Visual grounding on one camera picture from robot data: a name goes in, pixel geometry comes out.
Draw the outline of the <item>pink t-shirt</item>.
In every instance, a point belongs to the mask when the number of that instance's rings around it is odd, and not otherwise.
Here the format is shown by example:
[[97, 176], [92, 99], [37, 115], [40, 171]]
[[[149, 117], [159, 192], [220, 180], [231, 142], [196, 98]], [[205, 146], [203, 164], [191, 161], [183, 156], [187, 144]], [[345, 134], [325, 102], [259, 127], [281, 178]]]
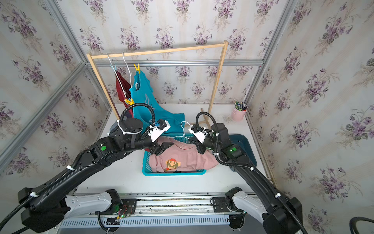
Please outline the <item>pink t-shirt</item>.
[[169, 137], [160, 137], [157, 142], [159, 144], [172, 142], [174, 145], [159, 156], [150, 155], [149, 166], [153, 173], [193, 172], [209, 170], [218, 165], [215, 156], [210, 151], [206, 150], [201, 155], [193, 144], [183, 143]]

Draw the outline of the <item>white wire hanger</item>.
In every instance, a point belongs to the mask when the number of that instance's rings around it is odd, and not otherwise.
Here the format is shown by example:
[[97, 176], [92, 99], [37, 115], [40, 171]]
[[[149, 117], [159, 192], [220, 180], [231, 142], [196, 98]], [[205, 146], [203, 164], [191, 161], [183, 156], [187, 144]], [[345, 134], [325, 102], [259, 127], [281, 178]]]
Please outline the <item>white wire hanger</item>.
[[183, 137], [185, 139], [188, 139], [187, 134], [186, 134], [186, 127], [192, 127], [192, 124], [187, 122], [187, 121], [182, 121], [180, 123], [180, 126], [182, 128], [182, 135], [181, 136], [174, 136], [173, 138]]

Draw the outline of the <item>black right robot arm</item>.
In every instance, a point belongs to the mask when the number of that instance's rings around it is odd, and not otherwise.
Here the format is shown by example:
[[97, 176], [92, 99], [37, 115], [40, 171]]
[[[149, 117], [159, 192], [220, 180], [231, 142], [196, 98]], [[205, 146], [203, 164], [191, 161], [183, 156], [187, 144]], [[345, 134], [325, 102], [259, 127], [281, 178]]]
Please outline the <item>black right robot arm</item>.
[[219, 164], [228, 166], [241, 176], [259, 198], [256, 202], [248, 198], [238, 187], [227, 192], [227, 205], [242, 210], [262, 223], [268, 234], [307, 233], [303, 225], [303, 207], [297, 198], [288, 198], [276, 188], [255, 166], [249, 156], [239, 145], [234, 144], [223, 123], [217, 123], [208, 112], [200, 112], [200, 116], [209, 117], [213, 125], [205, 129], [195, 123], [189, 131], [193, 137], [189, 139], [199, 153], [212, 150]]

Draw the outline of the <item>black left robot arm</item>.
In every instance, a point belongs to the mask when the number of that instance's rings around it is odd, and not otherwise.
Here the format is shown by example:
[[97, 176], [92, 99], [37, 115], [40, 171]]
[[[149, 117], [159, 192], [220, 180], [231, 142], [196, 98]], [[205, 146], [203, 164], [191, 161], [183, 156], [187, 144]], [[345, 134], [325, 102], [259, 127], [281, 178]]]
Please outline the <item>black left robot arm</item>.
[[[151, 123], [125, 115], [135, 107], [145, 107], [151, 113]], [[1, 228], [19, 211], [22, 211], [22, 233], [28, 229], [37, 233], [50, 230], [64, 220], [72, 210], [65, 201], [66, 196], [89, 177], [109, 167], [137, 150], [149, 149], [157, 156], [171, 144], [157, 143], [157, 139], [171, 128], [167, 120], [156, 120], [153, 108], [145, 103], [127, 107], [112, 126], [106, 137], [99, 139], [87, 150], [81, 151], [74, 162], [64, 171], [37, 188], [23, 188], [19, 191], [19, 205], [1, 222]]]

